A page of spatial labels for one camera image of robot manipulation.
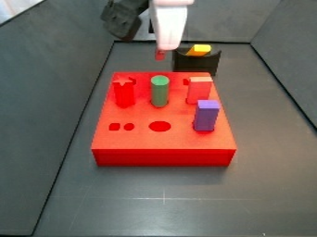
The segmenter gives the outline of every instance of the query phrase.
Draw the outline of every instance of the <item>circular hole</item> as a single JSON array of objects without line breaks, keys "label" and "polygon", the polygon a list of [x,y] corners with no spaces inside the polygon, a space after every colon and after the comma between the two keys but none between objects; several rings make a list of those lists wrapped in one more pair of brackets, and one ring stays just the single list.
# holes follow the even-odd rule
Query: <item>circular hole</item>
[{"label": "circular hole", "polygon": [[126,129],[128,131],[134,130],[134,124],[133,124],[133,123],[128,123],[128,124],[125,125],[125,129]]},{"label": "circular hole", "polygon": [[120,129],[121,129],[121,123],[118,123],[118,122],[110,123],[110,125],[109,125],[110,131],[118,131]]},{"label": "circular hole", "polygon": [[168,131],[172,129],[172,124],[166,121],[156,121],[149,125],[153,131]]}]

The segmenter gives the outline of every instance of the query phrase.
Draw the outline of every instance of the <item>gray table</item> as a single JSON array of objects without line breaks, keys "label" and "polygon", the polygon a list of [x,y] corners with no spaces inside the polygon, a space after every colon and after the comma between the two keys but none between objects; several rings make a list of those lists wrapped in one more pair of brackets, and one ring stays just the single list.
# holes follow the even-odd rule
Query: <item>gray table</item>
[{"label": "gray table", "polygon": [[228,168],[99,168],[90,150],[114,71],[170,70],[117,43],[35,235],[316,235],[317,138],[249,44],[219,44],[215,78],[237,139]]}]

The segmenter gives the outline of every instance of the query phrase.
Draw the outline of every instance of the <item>shape sorter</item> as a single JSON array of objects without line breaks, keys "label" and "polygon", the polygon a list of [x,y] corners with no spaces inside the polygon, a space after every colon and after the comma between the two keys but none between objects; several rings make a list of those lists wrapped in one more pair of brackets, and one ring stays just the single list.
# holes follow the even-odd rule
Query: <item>shape sorter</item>
[{"label": "shape sorter", "polygon": [[[152,104],[152,79],[158,75],[170,79],[169,102],[164,107]],[[93,139],[98,166],[229,166],[237,145],[224,108],[213,131],[193,128],[197,105],[186,101],[189,81],[198,77],[211,77],[211,74],[114,73]],[[125,98],[116,92],[118,82],[126,86],[122,87]],[[133,103],[121,106],[129,96]],[[215,83],[209,100],[221,104]]]}]

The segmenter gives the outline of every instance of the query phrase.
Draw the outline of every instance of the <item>green cylinder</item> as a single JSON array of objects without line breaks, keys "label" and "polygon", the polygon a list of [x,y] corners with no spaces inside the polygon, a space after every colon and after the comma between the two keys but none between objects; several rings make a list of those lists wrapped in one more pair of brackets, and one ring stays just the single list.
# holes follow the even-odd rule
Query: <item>green cylinder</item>
[{"label": "green cylinder", "polygon": [[152,103],[156,107],[164,107],[169,102],[170,79],[165,76],[152,78]]}]

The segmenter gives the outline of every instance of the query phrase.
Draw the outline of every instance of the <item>black block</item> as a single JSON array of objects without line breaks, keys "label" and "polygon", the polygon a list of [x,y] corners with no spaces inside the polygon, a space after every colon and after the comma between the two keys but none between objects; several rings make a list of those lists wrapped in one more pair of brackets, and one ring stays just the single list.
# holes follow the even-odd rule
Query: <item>black block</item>
[{"label": "black block", "polygon": [[216,76],[223,50],[212,51],[205,56],[186,56],[189,50],[174,50],[174,71],[205,71]]}]

